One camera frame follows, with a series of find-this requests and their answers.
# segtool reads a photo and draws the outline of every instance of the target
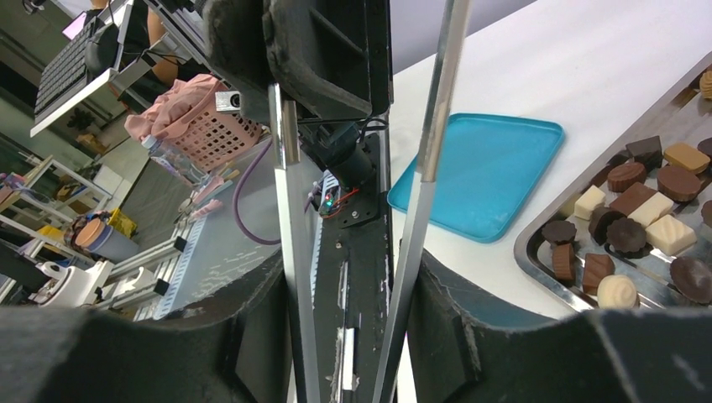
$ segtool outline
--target round chocolate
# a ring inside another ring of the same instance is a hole
[[[589,222],[589,233],[594,241],[602,245],[608,238],[608,226],[613,223],[613,221],[625,218],[626,216],[622,212],[610,209],[608,207],[599,207],[594,210],[591,214],[591,221]]]
[[[599,308],[625,309],[638,305],[638,289],[627,275],[608,275],[602,279],[596,295]]]
[[[646,168],[640,162],[626,162],[618,165],[608,173],[608,189],[621,193],[632,184],[643,183],[647,176]]]
[[[675,165],[663,166],[657,172],[657,189],[676,202],[689,202],[700,191],[702,184],[692,172]]]
[[[712,301],[712,270],[700,259],[683,256],[670,264],[670,277],[680,292],[693,302]]]
[[[606,239],[616,252],[633,254],[645,248],[646,232],[641,224],[630,218],[620,218],[608,226]]]
[[[702,205],[702,221],[712,228],[712,200],[708,200]]]
[[[700,141],[699,144],[697,144],[697,150],[712,158],[712,138]]]
[[[576,226],[568,221],[552,221],[542,229],[542,236],[551,245],[572,243],[576,238]]]

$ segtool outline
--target white chocolate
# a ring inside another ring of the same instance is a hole
[[[641,204],[628,218],[641,224],[644,228],[648,228],[658,218],[670,214],[673,211],[673,205],[674,201],[658,192]]]
[[[599,284],[599,307],[632,308],[638,305],[638,289],[627,275],[607,275]]]
[[[594,210],[604,204],[605,193],[598,187],[591,186],[573,205],[573,215],[584,220],[590,220]]]
[[[646,234],[647,242],[668,256],[674,256],[697,242],[694,230],[669,214],[648,227]]]

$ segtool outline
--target plastic basket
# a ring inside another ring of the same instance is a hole
[[[251,149],[262,133],[262,126],[237,113],[216,112],[215,92],[227,89],[216,79],[200,103],[156,137],[181,149],[206,172]]]
[[[131,238],[131,235],[136,230],[136,222],[131,218],[126,217],[119,209],[112,210],[112,216],[109,218],[108,224],[115,230],[119,231],[126,238]]]

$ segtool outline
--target teal plastic tray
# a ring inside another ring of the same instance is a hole
[[[563,142],[551,122],[458,113],[450,117],[437,172],[430,222],[481,243],[501,238]],[[388,193],[404,212],[413,160]]]

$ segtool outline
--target milk chocolate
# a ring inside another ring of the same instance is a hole
[[[686,143],[673,144],[663,154],[670,165],[698,174],[709,166],[709,157]]]
[[[650,172],[662,165],[662,146],[660,136],[638,140],[626,146],[635,162],[640,162]]]
[[[706,201],[702,205],[702,221],[712,228],[712,200]]]
[[[584,292],[595,296],[598,292],[599,284],[607,275],[612,275],[615,271],[615,264],[607,254],[586,254],[584,264],[583,286]]]
[[[572,282],[575,279],[575,268],[573,262],[576,256],[573,254],[573,245],[566,243],[554,247],[552,251],[552,267],[554,276],[562,281]]]
[[[663,166],[657,172],[657,189],[676,202],[693,200],[699,193],[701,186],[702,184],[697,179],[697,176],[679,166]]]
[[[706,140],[702,140],[697,144],[697,150],[702,153],[707,155],[708,157],[712,158],[712,137]]]
[[[626,162],[608,173],[608,189],[621,193],[636,182],[643,183],[647,176],[646,168],[640,162]]]
[[[700,259],[683,256],[670,264],[670,277],[680,292],[691,301],[712,301],[712,270]]]
[[[618,196],[610,204],[610,208],[628,216],[638,207],[642,206],[644,202],[647,202],[647,199],[651,198],[654,194],[655,191],[653,189],[636,182],[632,184],[628,190],[624,191],[623,194]]]
[[[602,245],[607,238],[608,226],[615,220],[625,218],[622,212],[618,212],[608,207],[599,207],[591,214],[591,222],[589,222],[589,233],[594,241]]]
[[[552,221],[544,226],[542,236],[551,245],[572,243],[576,238],[576,226],[568,221]]]
[[[616,252],[634,254],[645,248],[646,232],[643,226],[630,218],[621,218],[608,226],[606,238]]]

